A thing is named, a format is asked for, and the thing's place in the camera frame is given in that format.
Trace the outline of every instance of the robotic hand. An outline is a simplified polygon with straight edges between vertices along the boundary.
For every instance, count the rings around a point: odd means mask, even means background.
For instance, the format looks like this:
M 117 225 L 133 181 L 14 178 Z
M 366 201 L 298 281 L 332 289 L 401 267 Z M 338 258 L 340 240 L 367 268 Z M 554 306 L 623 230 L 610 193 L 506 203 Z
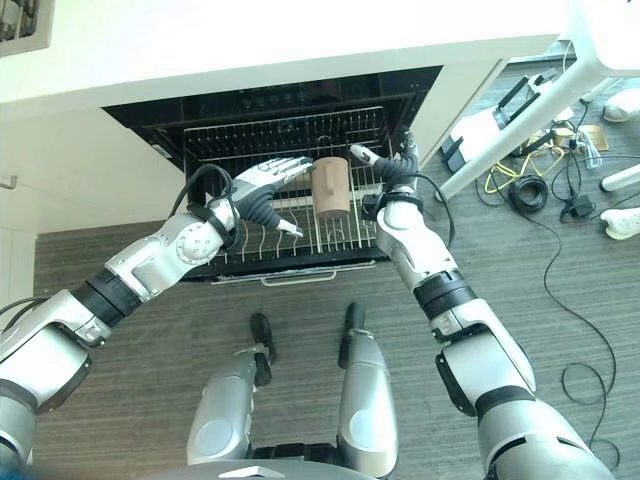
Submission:
M 485 480 L 612 479 L 567 420 L 535 397 L 527 356 L 425 226 L 415 187 L 406 183 L 417 170 L 417 147 L 410 132 L 403 138 L 399 161 L 351 147 L 387 182 L 380 197 L 363 201 L 370 209 L 363 217 L 377 221 L 378 247 L 396 265 L 443 346 L 436 366 L 451 401 L 478 417 Z
M 302 236 L 278 217 L 273 194 L 312 168 L 307 157 L 270 160 L 246 170 L 228 196 L 169 218 L 155 233 L 106 262 L 73 290 L 61 290 L 0 334 L 0 466 L 24 463 L 31 453 L 36 413 L 53 410 L 82 383 L 88 349 L 142 303 L 209 262 L 233 243 L 237 218 Z

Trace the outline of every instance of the oven door handle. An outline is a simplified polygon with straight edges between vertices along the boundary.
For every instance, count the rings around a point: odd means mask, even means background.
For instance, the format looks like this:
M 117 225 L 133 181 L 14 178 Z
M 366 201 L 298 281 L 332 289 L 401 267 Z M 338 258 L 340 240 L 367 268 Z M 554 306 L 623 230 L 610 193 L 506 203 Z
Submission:
M 282 278 L 261 278 L 265 287 L 284 287 L 286 285 L 302 285 L 304 283 L 328 282 L 338 275 L 336 270 L 316 274 L 292 275 Z

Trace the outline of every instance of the white countertop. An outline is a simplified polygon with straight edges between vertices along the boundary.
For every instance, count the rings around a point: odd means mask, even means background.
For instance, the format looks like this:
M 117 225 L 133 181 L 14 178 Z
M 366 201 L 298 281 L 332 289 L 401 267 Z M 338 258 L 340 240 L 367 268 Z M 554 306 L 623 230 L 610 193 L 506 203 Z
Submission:
M 56 0 L 50 46 L 0 59 L 0 120 L 540 53 L 563 30 L 558 5 Z

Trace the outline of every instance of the wire rack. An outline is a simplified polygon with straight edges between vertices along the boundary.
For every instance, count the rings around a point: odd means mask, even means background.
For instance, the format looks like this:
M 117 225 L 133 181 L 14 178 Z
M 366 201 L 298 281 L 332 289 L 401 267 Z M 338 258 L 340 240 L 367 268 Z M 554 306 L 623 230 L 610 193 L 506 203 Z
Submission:
M 391 145 L 383 107 L 279 118 L 186 129 L 185 150 L 203 163 L 215 163 L 232 176 L 264 160 L 307 155 L 349 158 L 348 146 L 360 143 L 378 155 L 390 155 Z M 305 231 L 304 238 L 242 222 L 244 240 L 233 254 L 219 254 L 218 262 L 238 263 L 282 257 L 357 251 L 375 246 L 374 223 L 360 218 L 362 197 L 379 191 L 373 170 L 349 160 L 350 212 L 336 219 L 318 218 L 311 196 L 311 175 L 305 174 L 276 196 L 274 209 Z M 211 186 L 214 194 L 223 185 Z

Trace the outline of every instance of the white table leg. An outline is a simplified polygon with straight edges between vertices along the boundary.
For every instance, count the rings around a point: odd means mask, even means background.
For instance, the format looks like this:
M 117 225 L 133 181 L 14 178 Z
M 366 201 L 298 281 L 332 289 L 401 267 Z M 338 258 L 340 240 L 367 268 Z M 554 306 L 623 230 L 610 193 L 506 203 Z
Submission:
M 605 192 L 613 192 L 636 182 L 640 182 L 640 165 L 625 168 L 618 173 L 604 177 L 600 181 L 600 187 Z

